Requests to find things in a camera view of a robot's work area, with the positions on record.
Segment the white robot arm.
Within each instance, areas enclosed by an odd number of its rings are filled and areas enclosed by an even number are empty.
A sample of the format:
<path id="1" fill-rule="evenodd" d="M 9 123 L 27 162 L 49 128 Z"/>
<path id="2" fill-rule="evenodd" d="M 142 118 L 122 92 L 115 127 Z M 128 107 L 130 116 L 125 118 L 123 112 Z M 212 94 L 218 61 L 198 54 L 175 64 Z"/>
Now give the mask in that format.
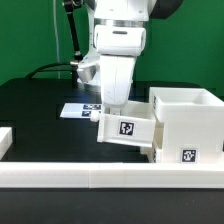
<path id="1" fill-rule="evenodd" d="M 89 51 L 78 64 L 79 80 L 100 89 L 112 114 L 126 106 L 137 57 L 147 41 L 146 23 L 166 19 L 184 0 L 84 0 Z"/>

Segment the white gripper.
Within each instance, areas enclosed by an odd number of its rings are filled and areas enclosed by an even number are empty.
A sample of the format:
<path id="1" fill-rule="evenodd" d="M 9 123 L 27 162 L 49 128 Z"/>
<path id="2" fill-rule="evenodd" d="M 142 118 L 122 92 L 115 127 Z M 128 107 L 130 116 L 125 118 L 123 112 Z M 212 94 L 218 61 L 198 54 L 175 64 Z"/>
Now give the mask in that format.
<path id="1" fill-rule="evenodd" d="M 137 57 L 145 47 L 143 27 L 96 25 L 94 46 L 78 64 L 84 83 L 100 78 L 101 100 L 110 114 L 121 115 L 127 104 Z"/>

